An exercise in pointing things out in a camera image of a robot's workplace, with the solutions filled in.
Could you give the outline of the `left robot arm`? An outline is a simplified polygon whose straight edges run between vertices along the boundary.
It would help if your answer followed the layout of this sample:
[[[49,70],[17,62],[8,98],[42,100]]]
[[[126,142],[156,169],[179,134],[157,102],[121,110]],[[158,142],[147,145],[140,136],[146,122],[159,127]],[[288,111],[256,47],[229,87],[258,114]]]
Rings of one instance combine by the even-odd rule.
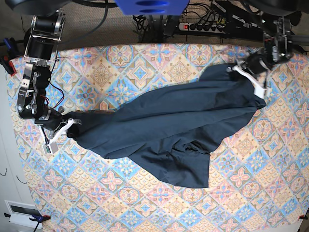
[[[293,41],[291,23],[287,18],[273,15],[267,19],[260,17],[256,24],[263,30],[263,47],[238,60],[227,71],[246,77],[254,87],[254,94],[263,99],[269,88],[266,80],[262,84],[258,81],[258,76],[270,72],[278,64],[288,62],[293,56]]]

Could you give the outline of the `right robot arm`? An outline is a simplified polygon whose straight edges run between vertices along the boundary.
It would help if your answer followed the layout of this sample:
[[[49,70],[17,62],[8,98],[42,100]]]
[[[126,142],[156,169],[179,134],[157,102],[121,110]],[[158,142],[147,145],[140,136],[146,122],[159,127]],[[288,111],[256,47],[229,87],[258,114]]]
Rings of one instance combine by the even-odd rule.
[[[50,16],[34,16],[28,30],[24,74],[17,97],[17,113],[23,120],[33,120],[42,133],[52,133],[52,138],[44,134],[46,144],[50,145],[61,135],[70,138],[79,135],[81,121],[63,116],[62,109],[49,106],[46,89],[51,83],[52,72],[49,62],[52,52],[57,51],[61,41],[65,14],[62,9]]]

